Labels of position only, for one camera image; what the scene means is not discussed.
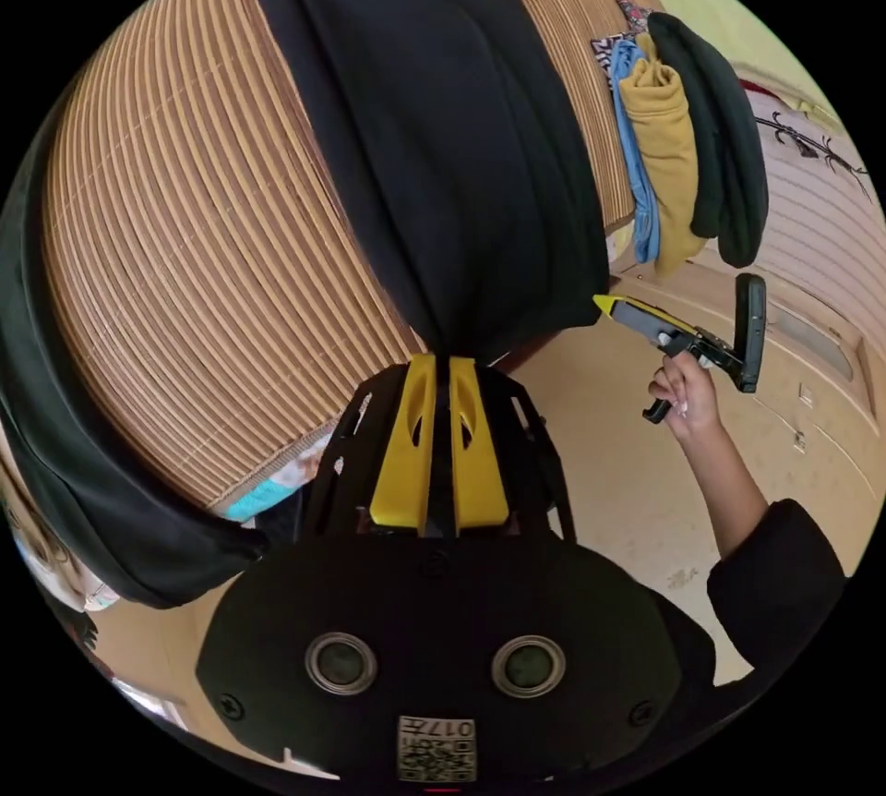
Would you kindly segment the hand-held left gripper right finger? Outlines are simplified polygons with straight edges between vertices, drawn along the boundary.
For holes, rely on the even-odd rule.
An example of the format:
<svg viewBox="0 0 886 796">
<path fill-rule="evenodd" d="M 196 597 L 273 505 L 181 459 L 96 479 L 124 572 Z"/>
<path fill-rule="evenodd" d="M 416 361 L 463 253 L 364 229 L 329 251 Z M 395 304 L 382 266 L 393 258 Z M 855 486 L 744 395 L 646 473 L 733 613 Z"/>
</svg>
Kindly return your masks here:
<svg viewBox="0 0 886 796">
<path fill-rule="evenodd" d="M 456 526 L 501 526 L 509 518 L 509 506 L 477 368 L 470 358 L 449 360 L 449 411 Z"/>
</svg>

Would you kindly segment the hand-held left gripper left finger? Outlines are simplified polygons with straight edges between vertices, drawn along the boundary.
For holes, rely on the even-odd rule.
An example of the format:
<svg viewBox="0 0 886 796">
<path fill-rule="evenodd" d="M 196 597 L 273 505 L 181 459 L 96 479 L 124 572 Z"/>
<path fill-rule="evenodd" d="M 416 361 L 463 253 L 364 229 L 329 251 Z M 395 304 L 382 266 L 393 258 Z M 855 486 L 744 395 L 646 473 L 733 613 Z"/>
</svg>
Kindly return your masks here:
<svg viewBox="0 0 886 796">
<path fill-rule="evenodd" d="M 374 525 L 426 524 L 436 403 L 436 359 L 416 356 L 405 372 L 370 503 Z"/>
</svg>

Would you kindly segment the person's right hand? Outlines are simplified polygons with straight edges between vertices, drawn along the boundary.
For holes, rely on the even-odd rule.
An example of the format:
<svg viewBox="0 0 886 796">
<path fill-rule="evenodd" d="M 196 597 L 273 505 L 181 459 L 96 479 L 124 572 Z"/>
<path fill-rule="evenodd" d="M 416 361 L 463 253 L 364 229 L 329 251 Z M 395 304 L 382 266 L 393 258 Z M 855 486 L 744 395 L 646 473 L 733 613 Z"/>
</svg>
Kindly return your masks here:
<svg viewBox="0 0 886 796">
<path fill-rule="evenodd" d="M 664 356 L 649 393 L 655 401 L 671 404 L 664 422 L 682 446 L 722 428 L 712 377 L 690 352 Z"/>
</svg>

